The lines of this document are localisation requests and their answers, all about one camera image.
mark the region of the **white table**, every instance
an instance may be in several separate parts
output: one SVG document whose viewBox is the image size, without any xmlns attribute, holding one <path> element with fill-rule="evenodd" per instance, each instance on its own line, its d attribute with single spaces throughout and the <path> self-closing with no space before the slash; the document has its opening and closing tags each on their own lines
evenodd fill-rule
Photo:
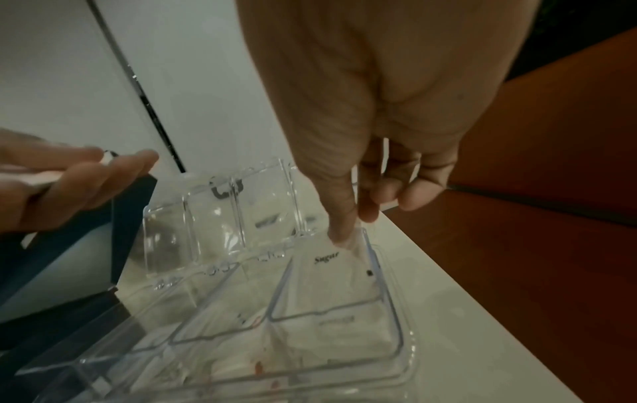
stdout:
<svg viewBox="0 0 637 403">
<path fill-rule="evenodd" d="M 367 229 L 393 270 L 419 339 L 420 402 L 580 402 L 384 214 Z M 144 279 L 144 269 L 129 260 L 119 292 Z"/>
</svg>

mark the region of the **open plastic lid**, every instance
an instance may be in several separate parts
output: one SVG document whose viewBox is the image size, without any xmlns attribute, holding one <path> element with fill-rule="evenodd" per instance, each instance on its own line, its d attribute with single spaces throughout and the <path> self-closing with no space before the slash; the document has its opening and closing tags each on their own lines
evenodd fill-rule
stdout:
<svg viewBox="0 0 637 403">
<path fill-rule="evenodd" d="M 276 161 L 146 208 L 160 286 L 132 295 L 140 308 L 124 322 L 113 326 L 116 307 L 25 367 L 35 382 L 61 372 L 36 401 L 351 398 L 402 385 L 415 345 L 391 274 L 361 228 L 332 244 L 318 199 L 299 190 L 308 183 Z"/>
</svg>

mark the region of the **clear plastic container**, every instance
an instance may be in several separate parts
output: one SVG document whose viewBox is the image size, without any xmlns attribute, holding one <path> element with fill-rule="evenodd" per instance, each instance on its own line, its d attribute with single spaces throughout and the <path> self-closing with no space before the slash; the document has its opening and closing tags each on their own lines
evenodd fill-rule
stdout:
<svg viewBox="0 0 637 403">
<path fill-rule="evenodd" d="M 277 160 L 147 207 L 155 283 L 128 304 L 143 307 L 112 309 L 25 367 L 35 383 L 58 373 L 36 401 L 412 399 L 391 273 L 361 228 L 327 238 L 307 183 Z"/>
</svg>

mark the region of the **hand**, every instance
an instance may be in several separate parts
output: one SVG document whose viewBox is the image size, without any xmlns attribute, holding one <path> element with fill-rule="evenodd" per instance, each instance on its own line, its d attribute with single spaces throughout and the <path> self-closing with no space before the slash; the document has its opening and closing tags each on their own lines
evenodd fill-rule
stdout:
<svg viewBox="0 0 637 403">
<path fill-rule="evenodd" d="M 250 54 L 330 216 L 332 240 L 345 239 L 357 215 L 374 221 L 382 203 L 414 210 L 447 186 L 459 141 L 494 98 L 538 3 L 237 1 Z"/>
<path fill-rule="evenodd" d="M 116 157 L 109 165 L 97 147 L 69 147 L 0 129 L 0 165 L 35 171 L 64 171 L 45 193 L 18 181 L 0 181 L 0 234 L 52 230 L 80 210 L 99 207 L 136 178 L 146 175 L 159 156 L 152 150 Z"/>
</svg>

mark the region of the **white panel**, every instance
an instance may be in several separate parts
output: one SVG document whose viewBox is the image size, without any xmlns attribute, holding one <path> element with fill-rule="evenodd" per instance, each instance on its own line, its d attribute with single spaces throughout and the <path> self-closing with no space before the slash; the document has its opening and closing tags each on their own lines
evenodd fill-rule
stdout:
<svg viewBox="0 0 637 403">
<path fill-rule="evenodd" d="M 177 166 L 84 0 L 0 0 L 0 127 Z"/>
<path fill-rule="evenodd" d="M 98 0 L 98 6 L 186 169 L 291 160 L 232 0 Z"/>
</svg>

